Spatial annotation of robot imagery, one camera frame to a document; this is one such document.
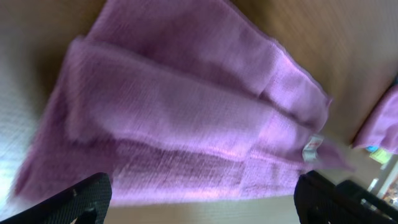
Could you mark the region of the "purple microfiber cloth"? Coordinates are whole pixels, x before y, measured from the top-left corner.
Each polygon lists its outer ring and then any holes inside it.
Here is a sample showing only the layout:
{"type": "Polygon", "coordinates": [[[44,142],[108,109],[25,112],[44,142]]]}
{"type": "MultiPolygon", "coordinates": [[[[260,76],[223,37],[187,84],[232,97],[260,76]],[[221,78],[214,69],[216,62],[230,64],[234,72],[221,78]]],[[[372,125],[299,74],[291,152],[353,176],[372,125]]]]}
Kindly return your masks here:
{"type": "Polygon", "coordinates": [[[320,136],[330,97],[226,1],[107,1],[68,47],[13,195],[95,174],[114,204],[290,195],[346,168],[320,136]]]}

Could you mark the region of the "purple cloth in pile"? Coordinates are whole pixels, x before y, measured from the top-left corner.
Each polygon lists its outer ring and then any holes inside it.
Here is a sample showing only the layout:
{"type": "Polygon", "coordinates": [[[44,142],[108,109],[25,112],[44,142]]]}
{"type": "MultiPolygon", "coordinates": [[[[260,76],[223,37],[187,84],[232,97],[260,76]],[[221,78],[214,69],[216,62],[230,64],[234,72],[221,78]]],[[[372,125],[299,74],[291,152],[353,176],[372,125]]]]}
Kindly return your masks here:
{"type": "Polygon", "coordinates": [[[353,141],[353,147],[369,146],[397,154],[397,85],[386,91],[353,141]]]}

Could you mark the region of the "blue cloth in pile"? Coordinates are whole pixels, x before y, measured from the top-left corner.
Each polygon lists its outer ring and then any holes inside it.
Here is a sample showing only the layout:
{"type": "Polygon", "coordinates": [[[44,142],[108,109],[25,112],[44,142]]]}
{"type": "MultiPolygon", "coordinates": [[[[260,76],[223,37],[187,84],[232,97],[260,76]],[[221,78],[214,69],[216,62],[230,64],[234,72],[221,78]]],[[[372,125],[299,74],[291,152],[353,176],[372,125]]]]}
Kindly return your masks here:
{"type": "Polygon", "coordinates": [[[366,147],[366,150],[370,153],[376,152],[379,149],[378,146],[368,146],[366,147]]]}

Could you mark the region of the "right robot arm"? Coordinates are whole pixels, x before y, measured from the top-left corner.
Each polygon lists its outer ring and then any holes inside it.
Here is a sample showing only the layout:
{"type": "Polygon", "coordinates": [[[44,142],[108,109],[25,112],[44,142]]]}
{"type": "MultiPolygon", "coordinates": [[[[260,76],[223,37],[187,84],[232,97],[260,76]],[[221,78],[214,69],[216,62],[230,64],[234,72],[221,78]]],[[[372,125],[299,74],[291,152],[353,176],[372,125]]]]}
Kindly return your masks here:
{"type": "Polygon", "coordinates": [[[381,215],[386,215],[391,219],[397,219],[397,209],[390,206],[387,202],[379,199],[371,192],[362,188],[352,180],[344,180],[336,186],[337,191],[341,192],[346,197],[360,203],[362,206],[377,212],[381,215]]]}

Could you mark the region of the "green cloth in pile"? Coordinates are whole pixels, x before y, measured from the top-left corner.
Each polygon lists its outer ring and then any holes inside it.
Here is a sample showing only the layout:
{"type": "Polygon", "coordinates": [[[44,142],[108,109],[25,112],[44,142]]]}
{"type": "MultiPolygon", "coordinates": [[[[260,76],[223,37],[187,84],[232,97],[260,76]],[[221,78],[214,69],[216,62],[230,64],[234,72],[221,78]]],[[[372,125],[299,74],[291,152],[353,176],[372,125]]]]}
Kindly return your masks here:
{"type": "Polygon", "coordinates": [[[370,153],[370,158],[377,161],[380,164],[386,164],[392,157],[392,154],[383,148],[379,148],[376,151],[370,153]]]}

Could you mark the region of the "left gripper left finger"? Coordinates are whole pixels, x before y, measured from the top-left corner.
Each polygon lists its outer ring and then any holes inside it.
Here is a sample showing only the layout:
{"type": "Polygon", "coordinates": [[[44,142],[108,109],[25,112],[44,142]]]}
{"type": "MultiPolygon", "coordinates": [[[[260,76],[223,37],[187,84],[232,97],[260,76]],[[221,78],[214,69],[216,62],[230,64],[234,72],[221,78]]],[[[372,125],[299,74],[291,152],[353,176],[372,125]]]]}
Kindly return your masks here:
{"type": "Polygon", "coordinates": [[[96,173],[1,224],[103,224],[112,188],[106,173],[96,173]]]}

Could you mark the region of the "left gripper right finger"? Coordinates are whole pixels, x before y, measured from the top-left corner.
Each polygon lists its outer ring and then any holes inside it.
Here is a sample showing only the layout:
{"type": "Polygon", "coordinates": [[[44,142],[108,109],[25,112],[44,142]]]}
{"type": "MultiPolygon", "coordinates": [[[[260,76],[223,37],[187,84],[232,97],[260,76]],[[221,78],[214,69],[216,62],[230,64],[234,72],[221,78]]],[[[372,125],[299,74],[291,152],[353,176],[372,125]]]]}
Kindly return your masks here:
{"type": "Polygon", "coordinates": [[[337,191],[335,184],[312,170],[299,177],[294,204],[301,224],[397,224],[337,191]]]}

